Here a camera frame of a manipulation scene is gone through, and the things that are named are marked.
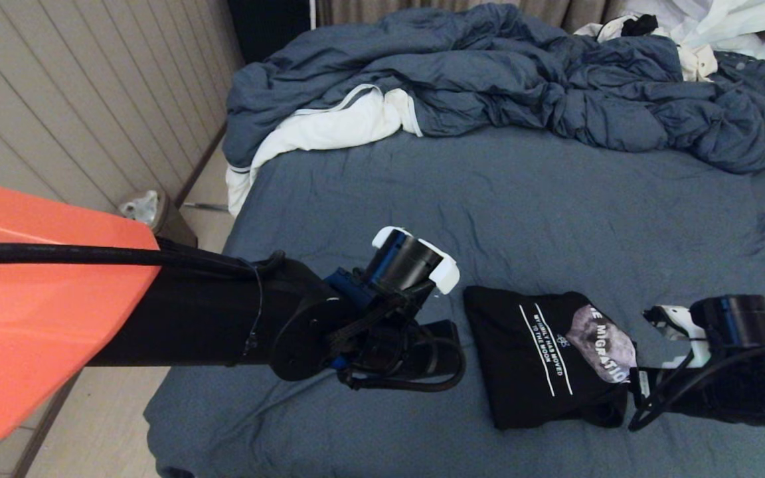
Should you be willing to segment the black tall furniture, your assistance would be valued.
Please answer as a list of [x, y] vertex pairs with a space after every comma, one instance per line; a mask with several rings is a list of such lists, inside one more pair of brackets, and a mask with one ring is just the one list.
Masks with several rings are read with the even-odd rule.
[[226, 0], [240, 54], [261, 62], [311, 29], [310, 0]]

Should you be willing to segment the black t-shirt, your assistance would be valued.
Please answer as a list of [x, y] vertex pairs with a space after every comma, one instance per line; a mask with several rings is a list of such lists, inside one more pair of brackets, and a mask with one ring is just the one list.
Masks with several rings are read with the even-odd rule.
[[464, 306], [497, 429], [623, 424], [636, 345], [589, 297], [471, 285]]

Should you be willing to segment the small black fabric item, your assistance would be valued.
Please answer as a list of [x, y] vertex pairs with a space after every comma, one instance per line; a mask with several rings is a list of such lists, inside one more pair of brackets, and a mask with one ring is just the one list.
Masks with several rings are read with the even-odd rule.
[[643, 37], [652, 35], [659, 28], [659, 22], [655, 15], [644, 13], [643, 15], [629, 15], [622, 23], [620, 36]]

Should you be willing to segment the white duvet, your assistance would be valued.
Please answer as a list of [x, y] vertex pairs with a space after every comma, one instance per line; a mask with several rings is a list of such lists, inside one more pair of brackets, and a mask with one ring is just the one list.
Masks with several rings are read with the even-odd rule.
[[398, 131], [423, 137], [415, 100], [401, 88], [383, 92], [375, 85], [361, 84], [334, 107], [297, 110], [265, 137], [249, 166], [228, 167], [228, 213], [234, 217], [240, 214], [259, 169], [277, 155], [296, 149], [327, 151], [357, 147]]

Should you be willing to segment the brown trash bin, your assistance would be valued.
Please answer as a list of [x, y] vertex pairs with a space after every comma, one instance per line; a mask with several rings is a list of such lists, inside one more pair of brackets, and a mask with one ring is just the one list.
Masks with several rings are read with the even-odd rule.
[[157, 214], [151, 229], [158, 237], [192, 248], [199, 247], [199, 240], [194, 230], [189, 227], [178, 206], [164, 191], [157, 194]]

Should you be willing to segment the beige curtain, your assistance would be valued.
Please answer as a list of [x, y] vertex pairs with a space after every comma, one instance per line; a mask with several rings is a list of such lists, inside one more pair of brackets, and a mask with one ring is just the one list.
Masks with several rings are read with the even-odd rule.
[[526, 15], [574, 31], [588, 23], [601, 23], [619, 13], [629, 0], [315, 0], [317, 25], [375, 23], [398, 10], [435, 8], [464, 11], [480, 4], [510, 4]]

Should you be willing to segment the white crumpled shirt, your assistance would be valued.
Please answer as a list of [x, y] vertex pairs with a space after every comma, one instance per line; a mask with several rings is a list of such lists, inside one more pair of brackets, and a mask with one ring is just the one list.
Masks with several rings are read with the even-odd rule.
[[576, 35], [598, 42], [618, 39], [629, 15], [655, 15], [659, 28], [648, 36], [673, 42], [683, 81], [711, 82], [719, 70], [715, 52], [737, 52], [765, 60], [765, 0], [629, 0], [619, 13], [588, 23]]

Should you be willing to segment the crumpled blue duvet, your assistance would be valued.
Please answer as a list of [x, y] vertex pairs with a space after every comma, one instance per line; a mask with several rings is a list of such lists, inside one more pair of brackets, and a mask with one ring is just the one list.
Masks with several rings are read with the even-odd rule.
[[765, 91], [719, 63], [713, 81], [683, 78], [678, 46], [659, 35], [598, 42], [507, 4], [400, 10], [373, 24], [307, 31], [234, 73], [228, 163], [252, 171], [266, 138], [301, 109], [331, 111], [353, 90], [406, 94], [413, 134], [543, 128], [583, 144], [677, 149], [731, 173], [765, 169]]

